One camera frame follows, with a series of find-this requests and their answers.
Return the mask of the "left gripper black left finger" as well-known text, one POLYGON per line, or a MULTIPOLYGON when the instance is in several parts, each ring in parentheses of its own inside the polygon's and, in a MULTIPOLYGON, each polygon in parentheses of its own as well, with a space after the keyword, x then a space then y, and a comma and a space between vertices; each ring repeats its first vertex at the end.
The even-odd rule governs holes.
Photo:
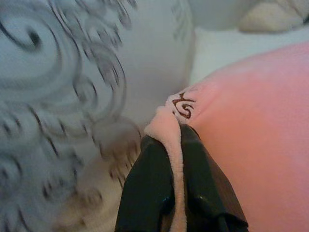
POLYGON ((117 232, 167 232, 175 206, 168 154, 157 140, 144 136, 141 151, 122 191, 117 232))

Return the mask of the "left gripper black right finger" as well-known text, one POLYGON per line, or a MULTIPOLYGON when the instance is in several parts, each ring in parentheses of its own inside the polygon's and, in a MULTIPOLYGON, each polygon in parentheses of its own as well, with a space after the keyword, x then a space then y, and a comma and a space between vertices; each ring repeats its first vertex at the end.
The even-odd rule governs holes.
POLYGON ((197 132, 181 125, 187 231, 247 232, 249 225, 233 187, 197 132))

